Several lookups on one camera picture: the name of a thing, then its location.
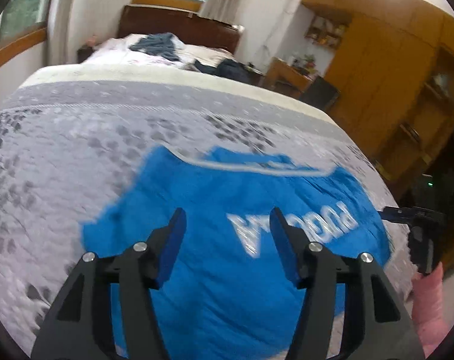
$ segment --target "wooden desk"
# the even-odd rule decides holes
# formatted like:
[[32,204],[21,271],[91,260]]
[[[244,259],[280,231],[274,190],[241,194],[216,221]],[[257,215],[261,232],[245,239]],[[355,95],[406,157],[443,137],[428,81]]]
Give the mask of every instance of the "wooden desk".
[[312,80],[303,76],[291,66],[278,58],[273,58],[269,66],[269,71],[264,78],[264,88],[273,90],[276,82],[283,79],[294,86],[300,93],[305,91]]

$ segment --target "silver screw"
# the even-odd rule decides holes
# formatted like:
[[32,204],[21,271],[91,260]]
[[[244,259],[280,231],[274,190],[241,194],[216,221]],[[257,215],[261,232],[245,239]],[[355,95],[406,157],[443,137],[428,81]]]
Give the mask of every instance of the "silver screw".
[[138,242],[134,245],[135,251],[145,251],[147,249],[147,244],[145,242]]
[[309,244],[309,249],[310,249],[310,251],[318,252],[318,251],[321,251],[323,249],[323,247],[318,242],[311,242]]
[[84,253],[84,255],[82,256],[82,259],[86,263],[94,261],[95,258],[96,258],[96,255],[93,252],[91,252],[91,251],[88,251],[87,253]]
[[372,255],[370,253],[367,253],[367,252],[363,252],[361,255],[360,255],[360,259],[365,262],[365,263],[370,263],[372,261],[374,261],[374,258],[372,257]]

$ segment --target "headboard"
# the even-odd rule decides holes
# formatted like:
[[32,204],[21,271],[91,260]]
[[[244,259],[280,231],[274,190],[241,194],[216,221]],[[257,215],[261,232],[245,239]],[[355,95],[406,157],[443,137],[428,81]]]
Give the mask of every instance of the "headboard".
[[164,7],[126,5],[118,24],[117,37],[131,33],[171,32],[185,44],[221,48],[235,53],[243,27],[204,19],[188,11]]

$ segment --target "pink sleeve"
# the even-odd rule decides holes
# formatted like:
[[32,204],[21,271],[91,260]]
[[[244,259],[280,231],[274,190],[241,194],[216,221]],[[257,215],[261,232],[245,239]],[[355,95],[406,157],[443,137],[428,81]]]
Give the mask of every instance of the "pink sleeve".
[[414,304],[412,320],[428,357],[442,342],[449,328],[444,321],[442,279],[444,267],[440,263],[429,275],[416,274],[412,279]]

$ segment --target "gray bedspread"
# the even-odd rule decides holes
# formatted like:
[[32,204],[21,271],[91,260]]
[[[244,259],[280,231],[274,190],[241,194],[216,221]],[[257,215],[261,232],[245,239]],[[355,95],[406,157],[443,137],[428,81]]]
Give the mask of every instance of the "gray bedspread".
[[[214,146],[283,153],[348,169],[374,206],[395,201],[353,141],[324,113],[282,95],[170,68],[64,66],[32,76],[0,111],[0,320],[29,354],[84,252],[80,229],[129,187],[142,158],[168,143],[198,157]],[[407,293],[404,226],[386,224],[387,275]],[[334,324],[338,349],[341,318]]]

